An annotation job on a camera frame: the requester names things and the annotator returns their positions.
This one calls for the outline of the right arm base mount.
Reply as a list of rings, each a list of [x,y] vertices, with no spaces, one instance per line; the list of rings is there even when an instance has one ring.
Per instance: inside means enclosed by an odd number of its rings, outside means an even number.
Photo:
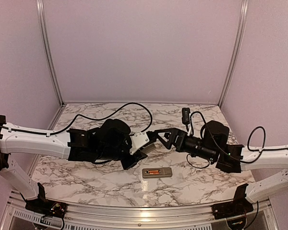
[[[212,205],[214,218],[230,218],[252,212],[253,204],[246,199],[247,186],[248,184],[238,186],[231,201]]]

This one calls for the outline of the orange battery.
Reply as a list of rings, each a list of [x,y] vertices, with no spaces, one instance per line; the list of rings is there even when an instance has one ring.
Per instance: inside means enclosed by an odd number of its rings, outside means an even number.
[[[159,175],[160,170],[148,170],[147,171],[149,175]]]

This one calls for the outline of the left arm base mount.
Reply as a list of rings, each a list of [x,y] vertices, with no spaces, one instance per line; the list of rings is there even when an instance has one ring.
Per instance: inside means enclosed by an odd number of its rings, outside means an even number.
[[[44,216],[51,216],[57,218],[64,218],[67,204],[46,198],[45,189],[41,183],[37,183],[38,194],[37,198],[33,200],[25,199],[27,210],[43,214]]]

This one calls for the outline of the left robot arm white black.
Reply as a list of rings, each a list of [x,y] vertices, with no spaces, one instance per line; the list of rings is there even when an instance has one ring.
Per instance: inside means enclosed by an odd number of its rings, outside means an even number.
[[[22,130],[0,115],[0,176],[40,213],[51,209],[44,188],[33,181],[16,163],[12,153],[48,155],[68,161],[103,164],[120,161],[129,169],[147,157],[140,149],[148,144],[146,132],[131,133],[129,126],[118,119],[108,119],[101,127],[88,131],[68,128],[65,131],[41,129]]]

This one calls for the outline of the grey white remote control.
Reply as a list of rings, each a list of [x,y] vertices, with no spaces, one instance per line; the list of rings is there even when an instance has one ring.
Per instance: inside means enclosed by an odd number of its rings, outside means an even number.
[[[172,177],[173,172],[170,167],[161,168],[144,168],[142,169],[142,177],[148,178],[167,178]]]

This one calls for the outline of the grey battery compartment cover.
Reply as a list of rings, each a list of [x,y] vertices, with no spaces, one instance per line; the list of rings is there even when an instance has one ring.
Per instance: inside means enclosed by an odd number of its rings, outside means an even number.
[[[152,151],[155,150],[155,149],[156,149],[155,144],[150,144],[150,145],[144,147],[144,148],[142,149],[142,152],[145,153],[145,154],[148,154],[148,153],[152,152]]]

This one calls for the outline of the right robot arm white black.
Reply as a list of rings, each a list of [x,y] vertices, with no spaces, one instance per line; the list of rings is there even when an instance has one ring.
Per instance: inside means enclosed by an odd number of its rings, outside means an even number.
[[[190,154],[214,164],[225,173],[241,173],[255,169],[280,169],[281,171],[261,181],[236,189],[242,196],[228,204],[231,214],[237,215],[247,206],[270,195],[288,190],[288,145],[276,147],[250,147],[227,144],[229,128],[217,121],[209,121],[201,128],[199,138],[178,128],[149,131],[150,143],[160,141],[166,149]]]

